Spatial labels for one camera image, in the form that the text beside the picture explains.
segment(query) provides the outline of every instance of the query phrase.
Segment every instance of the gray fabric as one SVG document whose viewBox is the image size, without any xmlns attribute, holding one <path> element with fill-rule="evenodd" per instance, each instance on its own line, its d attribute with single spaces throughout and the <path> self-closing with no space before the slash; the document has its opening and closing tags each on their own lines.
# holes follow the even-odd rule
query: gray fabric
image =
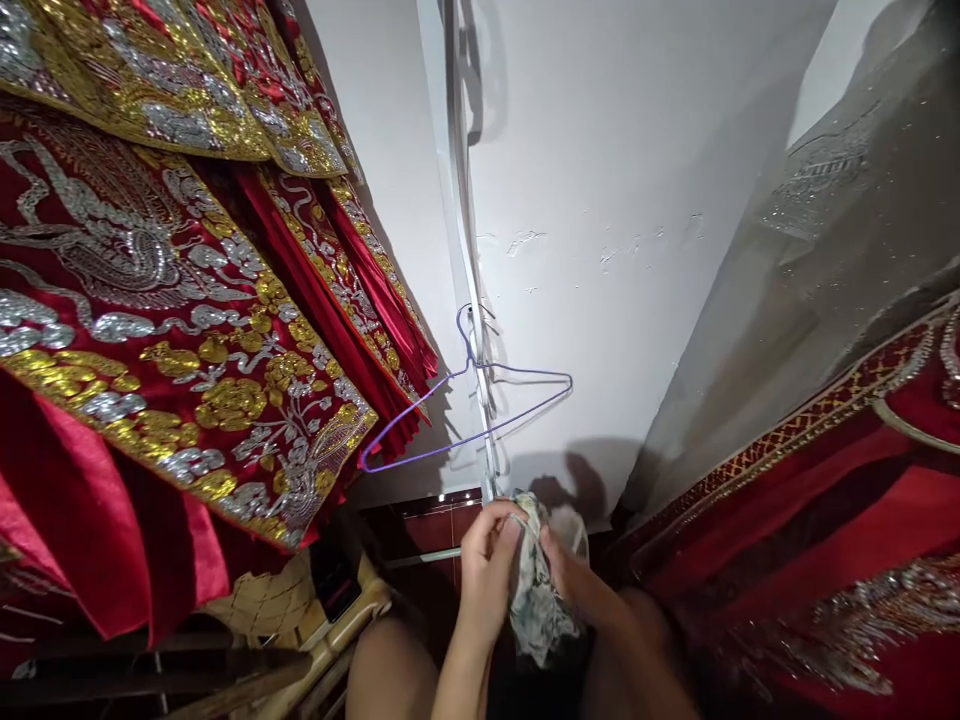
<svg viewBox="0 0 960 720">
<path fill-rule="evenodd" d="M 586 627 L 567 608 L 550 579 L 550 567 L 540 547 L 540 528 L 547 523 L 557 539 L 575 555 L 586 560 L 587 531 L 583 518 L 567 506 L 552 512 L 533 493 L 513 496 L 529 516 L 519 551 L 516 585 L 510 603 L 510 625 L 517 641 L 517 653 L 533 659 L 539 668 L 548 667 L 571 640 L 586 638 Z"/>
</svg>

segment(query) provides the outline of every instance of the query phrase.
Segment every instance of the finger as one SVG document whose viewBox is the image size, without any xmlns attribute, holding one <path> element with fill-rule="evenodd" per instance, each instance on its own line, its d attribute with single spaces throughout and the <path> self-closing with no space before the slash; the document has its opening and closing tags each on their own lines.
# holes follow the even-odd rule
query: finger
<svg viewBox="0 0 960 720">
<path fill-rule="evenodd" d="M 553 584 L 560 589 L 560 582 L 563 579 L 563 568 L 567 561 L 566 550 L 557 538 L 550 531 L 550 527 L 544 525 L 540 528 L 540 547 L 543 548 L 543 554 L 547 556 L 547 563 L 550 565 L 550 576 L 553 578 Z"/>
<path fill-rule="evenodd" d="M 488 547 L 487 538 L 490 532 L 497 524 L 497 521 L 506 518 L 511 513 L 527 519 L 527 514 L 521 510 L 516 503 L 512 503 L 509 500 L 497 499 L 485 506 L 483 510 L 480 511 L 480 514 L 477 515 L 477 519 L 473 521 L 473 525 L 470 526 L 470 529 L 467 530 L 463 536 L 463 540 L 460 541 L 461 549 L 468 552 L 479 551 L 486 554 Z"/>
<path fill-rule="evenodd" d="M 519 522 L 513 518 L 504 520 L 503 529 L 500 530 L 493 548 L 493 556 L 490 558 L 490 567 L 498 578 L 506 579 L 509 576 L 513 556 L 517 552 L 517 545 L 520 544 L 522 536 L 523 527 Z"/>
</svg>

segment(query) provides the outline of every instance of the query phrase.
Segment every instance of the wire hanger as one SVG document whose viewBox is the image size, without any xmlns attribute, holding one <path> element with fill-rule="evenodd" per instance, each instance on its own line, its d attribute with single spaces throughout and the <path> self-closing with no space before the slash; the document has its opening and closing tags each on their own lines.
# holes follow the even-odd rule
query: wire hanger
<svg viewBox="0 0 960 720">
<path fill-rule="evenodd" d="M 485 310 L 490 315 L 490 317 L 496 320 L 496 316 L 492 312 L 490 312 L 485 307 L 483 307 L 483 305 L 481 305 L 480 307 L 483 310 Z M 467 303 L 466 305 L 461 307 L 459 310 L 457 310 L 457 330 L 460 333 L 460 337 L 463 338 L 464 346 L 467 348 L 467 362 L 463 366 L 463 370 L 459 370 L 455 373 L 450 373 L 449 375 L 447 375 L 440 382 L 434 385 L 427 393 L 425 393 L 422 398 L 420 398 L 417 402 L 415 402 L 410 407 L 404 409 L 402 413 L 400 413 L 399 415 L 397 415 L 397 417 L 395 417 L 393 420 L 387 423 L 387 426 L 380 431 L 380 434 L 377 435 L 373 439 L 373 442 L 371 442 L 366 447 L 366 449 L 360 454 L 360 467 L 363 469 L 364 472 L 368 472 L 368 473 L 383 472 L 384 470 L 389 470 L 390 468 L 395 468 L 399 465 L 406 465 L 407 463 L 412 463 L 416 460 L 422 460 L 423 458 L 430 457 L 431 455 L 438 455 L 439 453 L 446 452 L 447 450 L 452 450 L 455 447 L 466 445 L 468 442 L 479 440 L 480 438 L 486 435 L 490 435 L 494 431 L 499 430 L 500 428 L 506 427 L 507 425 L 510 425 L 511 423 L 516 422 L 522 417 L 526 417 L 527 415 L 534 412 L 535 410 L 539 410 L 544 405 L 549 405 L 554 400 L 562 397 L 563 395 L 566 395 L 568 392 L 573 390 L 573 376 L 570 373 L 553 372 L 551 370 L 532 370 L 532 369 L 526 369 L 526 368 L 515 368 L 515 367 L 510 367 L 509 365 L 504 365 L 503 363 L 478 363 L 476 357 L 473 354 L 473 350 L 470 348 L 470 341 L 467 339 L 467 333 L 464 331 L 463 325 L 460 324 L 460 318 L 463 315 L 463 311 L 467 310 L 468 308 L 470 308 L 470 303 Z M 468 310 L 468 314 L 470 314 L 472 317 L 473 315 L 472 308 Z M 438 448 L 437 450 L 431 450 L 429 452 L 421 453 L 419 455 L 414 455 L 413 457 L 409 457 L 409 458 L 402 458 L 400 460 L 396 460 L 392 463 L 388 463 L 387 465 L 382 465 L 380 467 L 376 467 L 376 468 L 370 467 L 370 465 L 367 462 L 368 459 L 370 458 L 370 453 L 372 453 L 373 449 L 380 444 L 380 441 L 384 438 L 384 436 L 386 436 L 388 432 L 390 432 L 390 430 L 393 428 L 394 425 L 400 422 L 400 420 L 403 419 L 404 416 L 416 410 L 417 407 L 419 407 L 420 403 L 426 401 L 427 398 L 433 395 L 441 387 L 446 385 L 450 380 L 453 380 L 453 378 L 455 377 L 460 377 L 464 373 L 468 372 L 471 367 L 474 367 L 478 370 L 483 370 L 486 368 L 501 368 L 503 370 L 509 370 L 510 372 L 515 372 L 515 373 L 520 373 L 525 375 L 549 375 L 551 377 L 562 378 L 563 380 L 566 380 L 566 386 L 563 388 L 563 390 L 560 390 L 559 392 L 554 393 L 543 402 L 539 402 L 536 405 L 534 405 L 529 410 L 524 410 L 519 415 L 514 415 L 509 420 L 504 420 L 502 423 L 499 423 L 498 425 L 494 425 L 489 430 L 486 430 L 481 433 L 477 433 L 476 435 L 472 435 L 471 437 L 468 437 L 466 440 L 459 440 L 455 443 L 450 443 L 449 445 L 445 445 L 442 448 Z"/>
</svg>

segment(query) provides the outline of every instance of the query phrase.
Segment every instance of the woven basket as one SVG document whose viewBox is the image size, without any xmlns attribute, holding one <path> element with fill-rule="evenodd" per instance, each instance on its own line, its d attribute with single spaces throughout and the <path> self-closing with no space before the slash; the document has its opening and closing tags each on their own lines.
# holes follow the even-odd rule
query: woven basket
<svg viewBox="0 0 960 720">
<path fill-rule="evenodd" d="M 207 603 L 203 611 L 239 635 L 264 637 L 292 631 L 316 597 L 310 556 L 304 552 L 279 575 L 241 576 L 231 595 Z"/>
</svg>

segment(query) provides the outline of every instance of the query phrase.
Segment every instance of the leg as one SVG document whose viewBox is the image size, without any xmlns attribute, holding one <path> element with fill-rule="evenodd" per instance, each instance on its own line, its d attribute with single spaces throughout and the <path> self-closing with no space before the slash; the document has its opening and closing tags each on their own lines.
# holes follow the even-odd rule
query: leg
<svg viewBox="0 0 960 720">
<path fill-rule="evenodd" d="M 650 647 L 654 648 L 657 657 L 686 685 L 670 624 L 657 603 L 636 588 L 622 590 L 620 597 L 626 600 L 640 620 L 646 640 Z M 626 683 L 626 677 L 620 670 L 613 649 L 603 638 L 598 637 L 587 669 L 580 717 L 584 720 L 639 720 Z"/>
<path fill-rule="evenodd" d="M 437 668 L 400 620 L 376 620 L 360 635 L 347 679 L 347 720 L 428 720 Z"/>
</svg>

